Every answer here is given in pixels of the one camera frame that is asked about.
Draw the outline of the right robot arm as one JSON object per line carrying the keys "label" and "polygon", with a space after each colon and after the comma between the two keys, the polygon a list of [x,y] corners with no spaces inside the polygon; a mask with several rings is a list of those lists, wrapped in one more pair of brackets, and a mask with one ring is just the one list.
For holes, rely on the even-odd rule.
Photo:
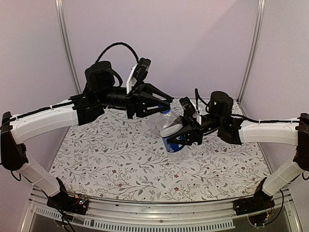
{"label": "right robot arm", "polygon": [[258,186],[250,207],[261,210],[268,199],[282,187],[291,183],[309,169],[309,115],[302,113],[297,118],[277,120],[254,120],[244,115],[232,113],[233,99],[222,91],[211,93],[206,104],[205,115],[200,115],[197,106],[188,98],[181,98],[184,109],[181,117],[183,127],[172,134],[168,142],[172,144],[201,144],[203,136],[217,132],[218,137],[228,144],[278,143],[296,147],[291,161],[281,165]]}

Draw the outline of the blue bottle cap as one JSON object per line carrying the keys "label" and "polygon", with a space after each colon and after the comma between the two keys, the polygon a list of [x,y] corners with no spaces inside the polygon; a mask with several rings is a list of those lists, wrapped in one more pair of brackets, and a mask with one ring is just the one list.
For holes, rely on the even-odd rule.
{"label": "blue bottle cap", "polygon": [[171,111],[171,108],[167,109],[167,110],[162,110],[160,113],[162,114],[167,114]]}

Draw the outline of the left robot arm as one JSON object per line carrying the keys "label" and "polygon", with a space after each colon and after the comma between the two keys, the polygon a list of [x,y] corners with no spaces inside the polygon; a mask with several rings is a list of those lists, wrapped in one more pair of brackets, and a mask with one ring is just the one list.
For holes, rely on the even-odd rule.
{"label": "left robot arm", "polygon": [[109,61],[95,62],[85,70],[86,85],[81,94],[24,114],[4,113],[0,128],[3,167],[38,186],[60,209],[69,209],[72,200],[61,182],[26,154],[25,141],[60,128],[91,123],[106,108],[123,110],[130,119],[169,109],[173,98],[144,81],[150,63],[149,59],[140,59],[124,83]]}

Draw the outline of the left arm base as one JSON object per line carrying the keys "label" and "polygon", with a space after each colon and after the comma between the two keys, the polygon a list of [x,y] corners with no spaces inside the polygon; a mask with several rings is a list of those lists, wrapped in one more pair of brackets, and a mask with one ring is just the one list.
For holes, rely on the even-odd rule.
{"label": "left arm base", "polygon": [[48,197],[47,206],[60,211],[85,215],[89,206],[88,197],[82,194],[70,196],[66,192],[60,192],[53,197]]}

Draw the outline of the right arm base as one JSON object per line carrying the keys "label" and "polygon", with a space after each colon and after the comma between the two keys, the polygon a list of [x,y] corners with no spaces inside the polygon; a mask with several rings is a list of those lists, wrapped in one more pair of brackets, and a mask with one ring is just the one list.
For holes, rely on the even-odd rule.
{"label": "right arm base", "polygon": [[263,192],[233,201],[233,210],[236,212],[237,216],[266,210],[274,206],[275,203],[273,198]]}

